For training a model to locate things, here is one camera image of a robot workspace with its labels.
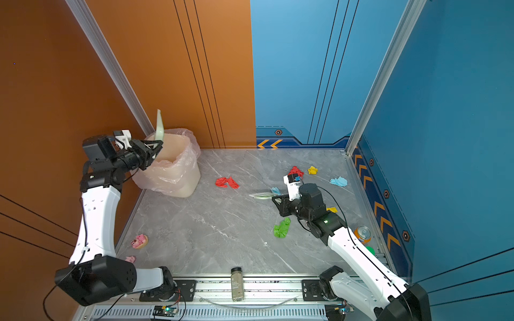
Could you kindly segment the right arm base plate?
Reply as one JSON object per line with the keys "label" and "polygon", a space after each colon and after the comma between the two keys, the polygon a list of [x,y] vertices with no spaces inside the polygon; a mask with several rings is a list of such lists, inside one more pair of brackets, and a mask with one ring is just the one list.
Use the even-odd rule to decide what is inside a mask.
{"label": "right arm base plate", "polygon": [[339,298],[329,298],[329,295],[325,292],[323,287],[320,285],[319,279],[303,279],[301,280],[301,293],[304,302],[338,302],[346,303],[347,301]]}

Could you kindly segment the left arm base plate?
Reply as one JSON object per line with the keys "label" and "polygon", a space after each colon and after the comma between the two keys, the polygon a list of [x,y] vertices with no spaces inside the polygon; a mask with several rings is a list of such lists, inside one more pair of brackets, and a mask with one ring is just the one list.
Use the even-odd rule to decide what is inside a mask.
{"label": "left arm base plate", "polygon": [[139,302],[176,302],[178,300],[192,302],[196,286],[196,280],[174,280],[172,290],[162,292],[157,289],[141,293]]}

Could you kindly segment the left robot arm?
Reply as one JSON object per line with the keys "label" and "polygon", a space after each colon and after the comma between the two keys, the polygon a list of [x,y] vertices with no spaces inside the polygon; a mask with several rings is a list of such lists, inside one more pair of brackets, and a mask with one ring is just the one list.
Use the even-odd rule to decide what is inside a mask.
{"label": "left robot arm", "polygon": [[83,141],[88,157],[80,182],[82,220],[74,252],[54,281],[81,306],[132,293],[168,300],[176,283],[167,267],[137,269],[116,256],[115,216],[127,174],[144,171],[163,148],[163,139],[136,140],[129,131]]}

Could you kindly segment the green hand brush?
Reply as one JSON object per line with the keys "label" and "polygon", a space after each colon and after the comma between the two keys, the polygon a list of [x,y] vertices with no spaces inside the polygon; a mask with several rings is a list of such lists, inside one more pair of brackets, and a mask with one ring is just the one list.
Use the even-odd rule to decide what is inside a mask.
{"label": "green hand brush", "polygon": [[280,196],[281,194],[276,194],[276,193],[253,193],[253,194],[250,194],[249,196],[253,199],[260,199],[260,200],[266,200],[266,199],[272,199],[273,197],[275,196]]}

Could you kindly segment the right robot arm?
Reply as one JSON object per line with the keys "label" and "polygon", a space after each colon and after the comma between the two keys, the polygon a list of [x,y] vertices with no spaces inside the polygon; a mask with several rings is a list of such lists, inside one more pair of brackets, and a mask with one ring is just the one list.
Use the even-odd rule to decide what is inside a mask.
{"label": "right robot arm", "polygon": [[328,300],[346,300],[371,320],[431,320],[426,290],[420,284],[408,284],[384,266],[357,239],[345,219],[327,209],[322,189],[313,183],[288,188],[296,193],[272,198],[279,214],[305,221],[309,232],[360,277],[356,282],[337,266],[324,271],[319,283]]}

